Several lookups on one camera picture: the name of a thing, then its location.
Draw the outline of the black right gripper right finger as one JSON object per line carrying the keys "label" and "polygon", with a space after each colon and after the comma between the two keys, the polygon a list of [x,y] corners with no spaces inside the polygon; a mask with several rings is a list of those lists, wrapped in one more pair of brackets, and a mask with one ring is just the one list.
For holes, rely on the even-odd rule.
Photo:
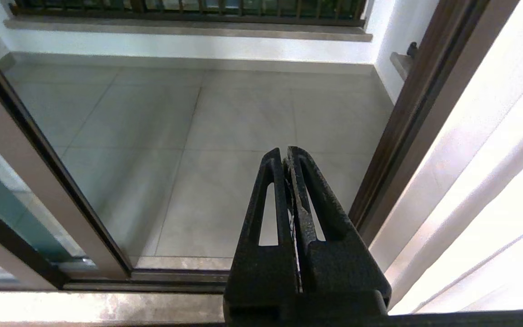
{"label": "black right gripper right finger", "polygon": [[290,146],[287,168],[303,293],[387,311],[390,283],[313,157]]}

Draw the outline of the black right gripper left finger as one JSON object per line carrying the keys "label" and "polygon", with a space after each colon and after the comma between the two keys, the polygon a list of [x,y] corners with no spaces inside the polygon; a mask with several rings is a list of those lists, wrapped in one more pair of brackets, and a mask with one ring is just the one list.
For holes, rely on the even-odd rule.
{"label": "black right gripper left finger", "polygon": [[[261,246],[267,188],[273,185],[277,245]],[[286,321],[298,294],[295,245],[289,224],[280,149],[266,153],[259,166],[223,295],[227,321]]]}

